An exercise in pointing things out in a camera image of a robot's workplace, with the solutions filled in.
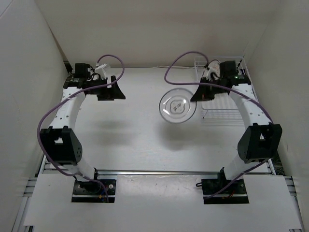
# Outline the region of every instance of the white wall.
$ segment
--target white wall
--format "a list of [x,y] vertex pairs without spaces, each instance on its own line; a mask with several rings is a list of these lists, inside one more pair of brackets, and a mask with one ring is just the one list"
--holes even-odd
[[66,77],[52,34],[33,0],[0,4],[0,230],[10,232],[42,151],[36,127],[59,101]]
[[309,2],[285,0],[249,62],[258,97],[283,127],[279,154],[309,230]]
[[[249,57],[280,0],[36,2],[72,64],[113,53],[127,67],[149,67],[189,50]],[[193,59],[179,64],[193,66]]]

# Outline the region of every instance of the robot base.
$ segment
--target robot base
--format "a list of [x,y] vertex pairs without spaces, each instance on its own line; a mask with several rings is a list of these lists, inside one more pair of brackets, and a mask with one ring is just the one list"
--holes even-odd
[[[116,180],[98,180],[104,184],[107,190],[109,203],[115,202]],[[107,203],[106,196],[101,186],[94,182],[75,181],[71,202]]]
[[226,180],[223,169],[218,173],[218,179],[202,179],[201,185],[204,204],[246,204],[249,203],[246,186],[243,179],[235,181],[222,193],[207,199],[221,190],[230,180]]

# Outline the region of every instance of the metal dish rack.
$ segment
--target metal dish rack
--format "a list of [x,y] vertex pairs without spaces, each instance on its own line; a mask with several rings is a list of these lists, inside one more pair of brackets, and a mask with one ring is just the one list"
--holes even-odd
[[[250,78],[246,62],[243,57],[209,57],[209,61],[217,59],[220,62],[227,60],[235,60],[238,66],[239,73],[247,74]],[[206,60],[202,56],[197,56],[194,59],[194,68],[197,81],[199,82]],[[200,104],[202,124],[206,126],[244,126],[240,112],[234,101],[227,93],[216,95],[212,101],[204,101]]]

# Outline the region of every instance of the purple cable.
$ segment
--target purple cable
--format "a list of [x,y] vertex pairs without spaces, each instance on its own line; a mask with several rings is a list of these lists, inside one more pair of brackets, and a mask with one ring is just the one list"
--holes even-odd
[[216,193],[212,194],[211,196],[206,197],[205,200],[208,200],[209,198],[212,198],[212,197],[214,197],[214,196],[220,194],[221,192],[223,192],[224,190],[226,190],[228,187],[230,187],[235,181],[237,181],[239,178],[241,178],[243,175],[245,175],[245,174],[248,173],[248,172],[251,172],[252,170],[254,170],[254,169],[258,168],[258,167],[260,167],[260,166],[261,166],[262,164],[264,164],[266,161],[267,161],[267,160],[265,160],[265,161],[263,161],[263,162],[261,162],[261,163],[255,165],[255,166],[253,166],[253,167],[251,167],[251,168],[249,168],[249,169],[243,171],[243,172],[240,173],[238,176],[236,176],[234,179],[232,179],[231,182],[228,183],[226,186],[224,186],[222,189],[220,189],[220,190],[217,191]]
[[[104,85],[100,85],[100,86],[93,86],[93,87],[89,87],[89,88],[85,88],[85,89],[81,89],[75,93],[73,93],[72,95],[70,95],[68,98],[64,99],[62,102],[60,102],[58,105],[56,105],[54,108],[52,108],[51,110],[49,110],[43,117],[42,119],[39,121],[39,124],[38,124],[38,127],[37,127],[37,138],[38,138],[38,142],[39,142],[39,145],[43,151],[43,153],[45,154],[47,160],[62,174],[66,175],[66,176],[76,176],[76,175],[80,175],[80,176],[83,176],[81,173],[73,173],[73,174],[70,174],[70,173],[66,173],[65,171],[63,171],[61,168],[58,167],[58,165],[52,160],[52,158],[48,155],[47,151],[45,150],[43,144],[42,144],[42,141],[41,141],[41,138],[40,138],[40,130],[41,130],[41,126],[42,126],[42,123],[44,122],[44,120],[53,112],[55,111],[56,109],[58,109],[60,106],[62,106],[63,104],[65,104],[68,100],[70,100],[71,98],[75,97],[77,94],[79,93],[82,93],[82,92],[85,92],[85,91],[88,91],[88,90],[93,90],[93,89],[96,89],[96,88],[102,88],[102,87],[107,87],[107,86],[111,86],[113,84],[115,84],[124,74],[125,72],[125,66],[124,66],[124,63],[122,62],[122,60],[117,57],[117,56],[114,56],[114,55],[110,55],[110,54],[106,54],[106,55],[103,55],[101,56],[97,63],[100,62],[100,60],[104,57],[114,57],[116,58],[117,60],[120,61],[121,63],[121,67],[122,67],[122,72],[121,74],[119,75],[119,77],[114,80],[113,82],[109,83],[109,84],[104,84]],[[102,186],[102,188],[104,189],[105,191],[105,194],[106,194],[106,197],[107,197],[107,201],[108,201],[108,195],[107,195],[107,190],[105,188],[105,186],[103,185],[103,183],[101,183],[100,181],[97,181],[97,180],[94,180],[94,179],[90,179],[89,177],[87,176],[83,176],[83,178],[85,178],[86,180],[89,180],[89,181],[92,181],[92,182],[95,182],[95,183],[98,183]]]
[[[245,99],[247,99],[247,100],[253,102],[255,105],[257,105],[257,106],[264,112],[264,114],[269,118],[269,120],[270,120],[271,122],[273,122],[272,119],[271,119],[271,117],[270,117],[270,115],[269,115],[269,113],[266,111],[266,109],[265,109],[260,103],[258,103],[258,102],[255,101],[254,99],[251,99],[251,98],[249,98],[248,96],[246,96],[245,94],[243,94],[243,93],[241,93],[241,92],[238,92],[238,91],[236,91],[236,90],[234,90],[234,89],[231,89],[231,88],[228,88],[228,87],[225,87],[225,86],[216,85],[216,84],[211,84],[211,83],[198,83],[198,82],[175,83],[175,82],[171,82],[171,81],[167,80],[168,72],[170,71],[170,69],[172,68],[172,66],[173,66],[180,58],[184,57],[184,56],[187,55],[187,54],[191,54],[191,53],[199,54],[199,55],[203,56],[203,57],[206,59],[207,64],[208,64],[208,62],[209,62],[208,57],[207,57],[205,54],[201,53],[201,52],[189,51],[189,52],[183,53],[182,55],[178,56],[178,57],[173,61],[173,63],[168,67],[168,69],[167,69],[166,72],[165,72],[164,80],[165,80],[168,84],[175,85],[175,86],[188,86],[188,85],[211,86],[211,87],[222,88],[222,89],[225,89],[225,90],[227,90],[227,91],[234,92],[234,93],[236,93],[236,94],[238,94],[238,95],[244,97]],[[244,172],[240,173],[238,176],[236,176],[233,180],[231,180],[231,182],[228,183],[228,184],[227,184],[225,187],[223,187],[221,190],[219,190],[218,192],[214,193],[213,195],[207,197],[206,200],[209,199],[209,198],[212,198],[212,197],[218,195],[219,193],[221,193],[222,191],[226,190],[226,189],[227,189],[230,185],[232,185],[236,180],[238,180],[239,178],[241,178],[241,177],[242,177],[243,175],[245,175],[246,173],[248,173],[248,172],[250,172],[250,171],[256,169],[257,167],[261,166],[261,165],[264,164],[265,162],[266,162],[266,160],[263,161],[263,162],[261,162],[261,163],[259,163],[259,164],[257,164],[257,165],[255,165],[255,166],[253,166],[253,167],[251,167],[251,168],[249,168],[249,169],[247,169],[247,170],[245,170]]]
[[249,98],[247,95],[241,93],[241,92],[238,92],[237,90],[234,90],[234,89],[231,89],[231,88],[228,88],[228,87],[225,87],[225,86],[220,86],[220,85],[216,85],[216,84],[211,84],[211,83],[197,83],[197,82],[187,82],[187,83],[175,83],[175,82],[171,82],[169,80],[167,80],[167,75],[168,75],[168,72],[170,71],[170,69],[172,68],[172,66],[182,57],[184,57],[185,55],[187,54],[191,54],[191,53],[195,53],[195,54],[199,54],[201,56],[203,56],[207,63],[208,63],[208,58],[206,55],[204,55],[203,53],[201,52],[197,52],[197,51],[190,51],[190,52],[186,52],[186,53],[183,53],[182,55],[178,56],[174,61],[173,63],[168,67],[168,69],[166,70],[165,72],[165,75],[164,75],[164,80],[171,84],[171,85],[175,85],[175,86],[188,86],[188,85],[199,85],[199,86],[211,86],[211,87],[216,87],[216,88],[222,88],[222,89],[225,89],[227,91],[231,91],[231,92],[234,92],[234,93],[237,93],[238,95],[244,97],[245,99],[253,102],[254,104],[256,104],[262,111],[263,113],[269,118],[269,120],[272,122],[271,120],[271,117],[269,115],[269,113],[266,111],[266,109],[260,104],[258,103],[257,101],[255,101],[254,99],[251,99]]

